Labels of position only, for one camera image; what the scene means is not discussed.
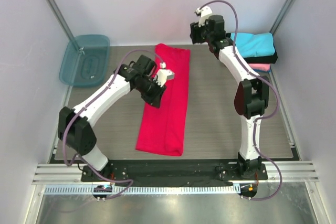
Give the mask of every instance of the blue cloth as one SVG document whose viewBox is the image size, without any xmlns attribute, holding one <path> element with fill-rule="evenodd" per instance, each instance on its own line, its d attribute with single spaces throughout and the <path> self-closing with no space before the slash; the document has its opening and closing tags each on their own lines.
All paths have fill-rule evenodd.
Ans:
<svg viewBox="0 0 336 224">
<path fill-rule="evenodd" d="M 273 45 L 273 35 L 265 34 L 246 34 L 238 33 L 236 47 L 243 58 L 272 56 L 275 53 Z"/>
</svg>

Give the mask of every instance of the robotic arm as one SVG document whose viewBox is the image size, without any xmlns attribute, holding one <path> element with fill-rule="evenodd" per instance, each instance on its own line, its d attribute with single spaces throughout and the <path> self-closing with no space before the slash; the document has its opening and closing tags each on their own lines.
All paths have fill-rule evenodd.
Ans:
<svg viewBox="0 0 336 224">
<path fill-rule="evenodd" d="M 268 106 L 269 87 L 256 77 L 258 73 L 246 63 L 236 48 L 233 52 L 233 41 L 227 36 L 223 16 L 213 15 L 212 10 L 205 6 L 196 10 L 199 22 L 191 23 L 192 43 L 207 42 L 210 51 L 232 73 L 238 89 L 234 105 L 241 119 L 242 144 L 238 153 L 237 167 L 243 177 L 253 175 L 261 168 L 261 157 L 256 152 L 253 143 L 253 127 L 256 118 L 261 117 Z M 257 122 L 256 147 L 259 148 L 259 133 L 261 120 Z"/>
<path fill-rule="evenodd" d="M 137 62 L 133 61 L 129 65 L 122 64 L 118 73 L 114 73 L 87 100 L 73 109 L 68 107 L 61 109 L 58 122 L 58 137 L 63 140 L 65 129 L 70 120 L 82 108 L 86 108 L 89 102 L 93 101 L 71 126 L 66 144 L 80 154 L 102 176 L 110 176 L 111 165 L 107 157 L 102 154 L 96 145 L 97 138 L 92 128 L 109 107 L 133 89 L 141 93 L 141 98 L 146 103 L 159 108 L 162 94 L 166 89 L 165 83 L 174 79 L 174 73 L 165 68 L 165 63 L 161 63 L 155 77 L 152 77 L 152 73 L 156 68 L 156 63 L 153 60 L 141 55 Z M 113 84 L 110 85 L 109 83 L 115 74 L 117 76 Z"/>
</svg>

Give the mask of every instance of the floor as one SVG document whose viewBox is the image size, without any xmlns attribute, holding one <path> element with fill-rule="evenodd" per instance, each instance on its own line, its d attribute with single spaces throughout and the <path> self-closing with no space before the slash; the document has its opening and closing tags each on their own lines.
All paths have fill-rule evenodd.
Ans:
<svg viewBox="0 0 336 224">
<path fill-rule="evenodd" d="M 236 158 L 240 148 L 240 118 L 233 100 L 237 84 L 228 69 L 204 45 L 179 46 L 191 49 L 190 86 L 185 128 L 184 159 Z M 128 51 L 139 47 L 112 47 L 106 79 L 113 73 L 117 62 Z M 154 50 L 153 46 L 140 47 Z M 137 60 L 141 53 L 132 54 L 127 63 Z M 73 107 L 87 99 L 95 88 L 73 88 L 68 106 Z M 94 127 L 97 144 L 110 159 L 167 159 L 176 158 L 135 150 L 144 102 L 137 91 L 132 91 L 116 102 Z M 270 92 L 266 114 L 276 106 Z M 61 141 L 55 159 L 62 158 Z M 261 123 L 260 149 L 271 158 L 291 158 L 281 114 Z M 68 149 L 70 157 L 74 152 Z"/>
<path fill-rule="evenodd" d="M 268 196 L 277 187 L 277 183 L 262 183 L 256 197 Z M 127 195 L 106 202 L 93 199 L 91 195 L 45 195 L 36 223 L 318 224 L 304 183 L 284 183 L 274 198 L 258 202 L 240 199 L 237 194 Z M 61 210 L 70 213 L 62 214 Z"/>
</svg>

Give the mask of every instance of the red towel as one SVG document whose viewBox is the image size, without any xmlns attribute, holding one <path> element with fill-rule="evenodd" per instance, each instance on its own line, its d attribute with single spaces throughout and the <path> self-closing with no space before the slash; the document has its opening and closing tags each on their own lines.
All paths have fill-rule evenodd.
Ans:
<svg viewBox="0 0 336 224">
<path fill-rule="evenodd" d="M 160 108 L 145 104 L 136 149 L 161 155 L 181 156 L 188 105 L 190 50 L 158 44 L 155 52 L 175 73 L 167 81 Z"/>
</svg>

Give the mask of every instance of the blue bin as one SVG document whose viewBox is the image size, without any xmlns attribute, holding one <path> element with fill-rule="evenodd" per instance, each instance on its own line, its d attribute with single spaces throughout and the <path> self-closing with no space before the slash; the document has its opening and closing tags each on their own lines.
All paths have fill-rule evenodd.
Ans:
<svg viewBox="0 0 336 224">
<path fill-rule="evenodd" d="M 104 81 L 110 56 L 110 40 L 104 35 L 80 35 L 70 41 L 59 79 L 74 87 L 94 87 Z"/>
</svg>

